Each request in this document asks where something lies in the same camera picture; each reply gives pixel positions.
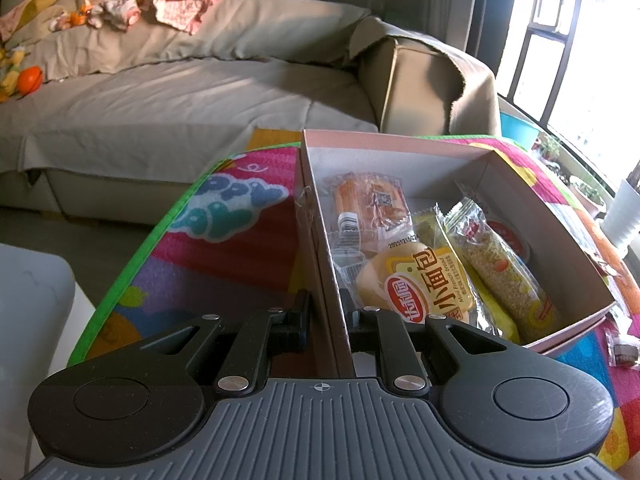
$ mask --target orange ball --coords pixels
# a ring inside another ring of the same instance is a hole
[[[37,66],[25,68],[18,76],[15,87],[22,95],[35,92],[42,84],[42,70]]]

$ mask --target sofa seat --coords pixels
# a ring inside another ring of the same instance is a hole
[[[5,104],[0,171],[189,184],[256,128],[376,132],[350,72],[276,59],[189,59],[51,82]]]

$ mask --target pink cardboard box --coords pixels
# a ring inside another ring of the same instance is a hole
[[[412,211],[436,202],[448,210],[462,198],[454,181],[461,182],[512,224],[530,245],[530,270],[564,320],[564,328],[528,348],[561,353],[602,322],[613,304],[609,289],[574,238],[497,153],[415,137],[306,130],[296,214],[305,279],[316,304],[312,340],[322,376],[355,374],[327,237],[335,229],[334,199],[324,183],[327,177],[350,171],[400,178]]]

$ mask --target gray ribbed plate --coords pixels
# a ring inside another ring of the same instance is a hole
[[[270,379],[258,394],[219,402],[198,434],[160,458],[114,468],[50,458],[28,478],[598,480],[618,476],[593,456],[553,467],[494,462],[450,436],[426,402],[392,396],[374,379]]]

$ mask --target window frame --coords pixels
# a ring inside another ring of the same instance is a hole
[[[564,81],[564,75],[566,73],[567,66],[569,65],[571,49],[574,44],[575,31],[577,30],[578,18],[580,17],[580,6],[582,5],[582,0],[574,0],[574,11],[572,13],[571,23],[567,34],[558,32],[562,3],[564,3],[564,0],[560,0],[560,3],[558,5],[556,24],[553,26],[541,25],[535,22],[535,18],[540,9],[540,5],[542,4],[542,0],[533,0],[533,3],[531,5],[531,14],[529,16],[529,25],[527,25],[527,30],[522,42],[522,47],[520,49],[520,55],[518,56],[518,62],[513,72],[513,76],[511,77],[511,84],[509,86],[508,94],[505,96],[500,96],[505,99],[505,101],[507,101],[510,105],[516,107],[519,111],[524,113],[532,122],[538,124],[546,133],[555,137],[562,144],[564,149],[571,153],[571,155],[573,155],[580,162],[580,164],[583,165],[586,170],[591,173],[591,175],[600,184],[602,184],[605,190],[613,196],[615,195],[615,192],[606,177],[604,177],[604,175],[596,169],[595,165],[591,161],[589,161],[587,156],[585,156],[576,147],[574,147],[571,142],[567,141],[562,136],[562,134],[549,127],[548,124],[549,117],[551,117],[551,113],[556,104],[556,100],[558,99],[558,94],[560,93],[560,87],[562,85],[562,82]],[[544,111],[542,112],[539,120],[533,118],[530,114],[528,114],[513,101],[518,84],[520,83],[522,69],[524,68],[524,63],[529,51],[529,44],[533,35],[540,36],[541,38],[545,38],[548,40],[557,41],[559,43],[562,43],[564,46],[562,50],[562,56],[560,58],[560,63],[558,64],[558,70],[556,71],[556,76],[554,77],[554,82],[551,86],[548,99],[546,100]]]

